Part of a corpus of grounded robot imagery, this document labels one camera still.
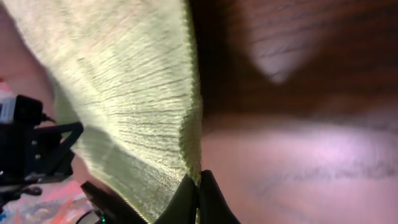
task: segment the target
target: cable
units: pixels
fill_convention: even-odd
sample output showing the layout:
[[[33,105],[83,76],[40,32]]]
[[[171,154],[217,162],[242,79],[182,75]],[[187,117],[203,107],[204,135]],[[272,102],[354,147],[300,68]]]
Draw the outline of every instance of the cable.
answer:
[[[92,210],[86,212],[84,215],[82,215],[82,216],[76,221],[76,224],[79,224],[87,215],[89,215],[89,214],[91,214],[91,213],[93,213]]]
[[[54,119],[52,119],[51,117],[47,116],[45,113],[42,114],[42,121],[50,121],[50,122],[52,122],[54,124],[57,123]]]

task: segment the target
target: yellow-green knit fabric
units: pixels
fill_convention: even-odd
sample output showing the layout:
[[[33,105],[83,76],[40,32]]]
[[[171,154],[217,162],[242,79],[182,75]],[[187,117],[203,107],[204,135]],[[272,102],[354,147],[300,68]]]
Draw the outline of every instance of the yellow-green knit fabric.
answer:
[[[46,66],[75,152],[147,221],[200,181],[201,101],[184,0],[3,0]]]

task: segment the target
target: floor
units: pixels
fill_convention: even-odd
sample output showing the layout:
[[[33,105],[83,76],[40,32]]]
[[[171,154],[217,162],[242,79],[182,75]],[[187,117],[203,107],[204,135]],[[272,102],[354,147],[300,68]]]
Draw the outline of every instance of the floor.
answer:
[[[397,223],[398,1],[192,1],[202,167],[242,223]]]

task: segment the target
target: towel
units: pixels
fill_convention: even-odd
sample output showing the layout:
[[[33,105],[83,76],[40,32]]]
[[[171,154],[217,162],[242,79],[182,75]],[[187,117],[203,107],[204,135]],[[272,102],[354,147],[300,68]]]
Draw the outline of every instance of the towel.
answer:
[[[201,98],[183,0],[3,0],[49,71],[73,150],[148,222],[200,181]]]

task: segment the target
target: dark brown wood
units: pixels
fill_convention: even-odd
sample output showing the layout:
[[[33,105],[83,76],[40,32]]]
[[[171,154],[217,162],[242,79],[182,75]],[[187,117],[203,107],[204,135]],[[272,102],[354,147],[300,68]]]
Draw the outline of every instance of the dark brown wood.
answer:
[[[398,1],[192,10],[202,168],[239,220],[398,223]]]
[[[353,99],[344,114],[355,100],[398,94],[396,0],[214,0],[192,8],[206,114],[312,113],[331,96]]]

